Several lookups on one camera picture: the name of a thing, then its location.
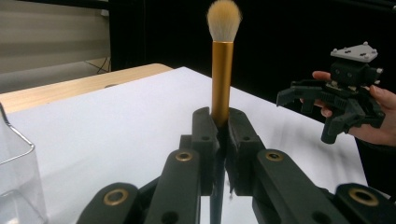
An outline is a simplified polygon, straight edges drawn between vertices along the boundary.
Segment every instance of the wooden table edge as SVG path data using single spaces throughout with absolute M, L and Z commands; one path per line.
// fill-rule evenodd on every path
M 83 77 L 21 91 L 2 93 L 0 94 L 0 103 L 6 113 L 12 113 L 91 91 L 99 91 L 108 86 L 154 76 L 172 69 L 161 63 L 151 63 L 92 77 Z

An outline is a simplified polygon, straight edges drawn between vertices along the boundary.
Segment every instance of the finger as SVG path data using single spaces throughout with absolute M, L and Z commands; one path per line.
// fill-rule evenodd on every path
M 312 76 L 317 80 L 330 80 L 331 75 L 328 72 L 315 71 L 312 73 Z
M 359 128 L 352 127 L 349 129 L 348 133 L 362 141 L 375 145 L 394 146 L 396 144 L 394 135 L 382 132 L 369 124 L 362 124 Z
M 325 117 L 325 118 L 329 118 L 329 117 L 332 116 L 332 111 L 331 111 L 328 107 L 326 107 L 326 106 L 324 106 L 324 107 L 322 107 L 322 108 L 320 109 L 320 113 L 321 113 L 321 115 L 322 115 L 323 117 Z
M 370 93 L 382 106 L 387 109 L 396 109 L 396 94 L 393 92 L 372 85 Z
M 314 105 L 315 105 L 315 106 L 318 106 L 318 107 L 324 107 L 324 106 L 326 106 L 326 104 L 325 104 L 323 101 L 321 101 L 321 100 L 315 100 Z

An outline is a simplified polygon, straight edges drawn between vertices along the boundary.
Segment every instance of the table surface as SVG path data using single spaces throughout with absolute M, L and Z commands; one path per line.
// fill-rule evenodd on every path
M 84 91 L 66 88 L 60 98 L 50 94 L 56 98 L 51 103 L 41 99 L 26 105 L 30 108 L 8 111 L 9 122 L 35 144 L 49 224 L 76 223 L 94 194 L 109 184 L 141 188 L 160 176 L 180 136 L 191 134 L 192 113 L 210 106 L 210 77 L 185 67 L 150 66 L 167 71 L 103 89 L 114 83 L 108 80 L 97 91 L 88 90 L 89 81 L 72 81 Z M 245 112 L 265 146 L 287 153 L 317 186 L 334 192 L 343 183 L 367 185 L 352 136 L 340 134 L 333 145 L 324 144 L 322 123 L 235 88 L 230 107 Z M 251 198 L 230 200 L 227 193 L 222 218 L 223 223 L 257 223 Z M 202 198 L 201 223 L 208 223 L 207 197 Z
M 170 70 L 172 70 L 172 68 L 166 65 L 152 63 L 117 72 L 84 77 L 22 91 L 3 93 L 0 94 L 0 102 L 6 112 L 11 113 L 83 93 L 98 91 L 107 86 L 118 85 L 143 77 L 150 77 Z

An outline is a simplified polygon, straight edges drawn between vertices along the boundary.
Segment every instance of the human hand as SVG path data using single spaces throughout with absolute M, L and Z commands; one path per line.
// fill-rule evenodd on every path
M 331 75 L 328 72 L 315 71 L 312 76 L 318 80 L 330 80 Z M 370 124 L 362 124 L 359 128 L 350 128 L 348 133 L 371 144 L 396 147 L 396 94 L 374 85 L 370 86 L 370 94 L 385 113 L 381 127 L 377 129 Z M 321 107 L 320 112 L 325 118 L 332 116 L 331 109 L 323 102 L 315 101 L 315 105 Z

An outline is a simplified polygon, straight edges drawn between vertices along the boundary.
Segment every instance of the gold brush handle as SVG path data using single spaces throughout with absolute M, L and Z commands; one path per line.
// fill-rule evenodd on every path
M 217 127 L 228 120 L 233 42 L 213 41 L 212 46 L 212 119 Z

